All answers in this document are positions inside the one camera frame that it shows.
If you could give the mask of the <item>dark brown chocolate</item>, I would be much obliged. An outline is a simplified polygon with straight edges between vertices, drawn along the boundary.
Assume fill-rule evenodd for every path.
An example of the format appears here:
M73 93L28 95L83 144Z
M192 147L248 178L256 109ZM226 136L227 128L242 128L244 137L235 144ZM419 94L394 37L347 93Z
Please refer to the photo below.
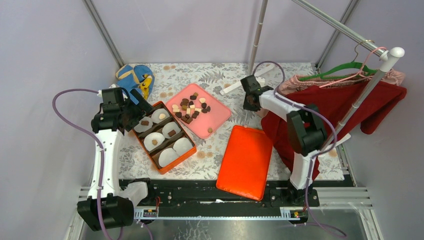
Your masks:
M168 132L168 136L171 138L172 136L174 136L176 134L175 130L171 130L170 132Z

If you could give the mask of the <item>orange chocolate box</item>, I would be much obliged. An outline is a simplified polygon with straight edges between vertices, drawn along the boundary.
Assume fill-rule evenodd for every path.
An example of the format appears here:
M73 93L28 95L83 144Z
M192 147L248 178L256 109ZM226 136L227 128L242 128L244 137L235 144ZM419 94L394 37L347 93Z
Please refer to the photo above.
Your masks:
M153 104L152 111L132 131L162 175L197 152L194 141L162 101Z

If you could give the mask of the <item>pink tray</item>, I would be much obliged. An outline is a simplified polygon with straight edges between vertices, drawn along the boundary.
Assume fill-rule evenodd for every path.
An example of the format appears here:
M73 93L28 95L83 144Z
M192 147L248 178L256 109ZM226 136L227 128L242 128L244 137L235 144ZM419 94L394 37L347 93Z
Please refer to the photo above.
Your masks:
M231 110L195 83L190 83L166 107L201 139L207 139L231 116Z

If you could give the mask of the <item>orange box lid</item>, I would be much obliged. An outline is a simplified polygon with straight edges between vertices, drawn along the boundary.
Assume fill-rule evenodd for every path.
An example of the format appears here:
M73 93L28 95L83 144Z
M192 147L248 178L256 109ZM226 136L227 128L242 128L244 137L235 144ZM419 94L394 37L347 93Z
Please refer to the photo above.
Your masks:
M232 128L216 187L219 190L260 201L263 199L273 143L259 129Z

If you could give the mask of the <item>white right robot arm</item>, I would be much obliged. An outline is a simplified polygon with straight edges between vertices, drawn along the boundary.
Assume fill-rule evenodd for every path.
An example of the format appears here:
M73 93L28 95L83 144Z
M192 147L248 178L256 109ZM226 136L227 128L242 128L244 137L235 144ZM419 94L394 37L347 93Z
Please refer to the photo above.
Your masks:
M312 183L315 160L328 139L325 124L332 131L335 129L331 122L319 113L317 106L290 100L270 86L262 87L254 75L241 79L240 83L245 92L245 110L268 110L286 122L286 135L294 151L290 176L290 183L294 188L287 191L286 198L291 205L299 206L307 199L304 189Z

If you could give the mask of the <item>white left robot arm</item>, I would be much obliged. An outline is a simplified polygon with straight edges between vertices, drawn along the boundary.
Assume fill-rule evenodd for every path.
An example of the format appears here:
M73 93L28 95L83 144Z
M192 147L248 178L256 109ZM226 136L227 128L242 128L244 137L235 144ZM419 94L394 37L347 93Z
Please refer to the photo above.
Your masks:
M118 178L118 153L126 132L153 111L136 90L121 87L103 89L100 110L91 120L95 140L93 178L87 198L77 203L77 212L92 231L130 226L135 207L152 204L155 192L146 182L128 184L121 189Z

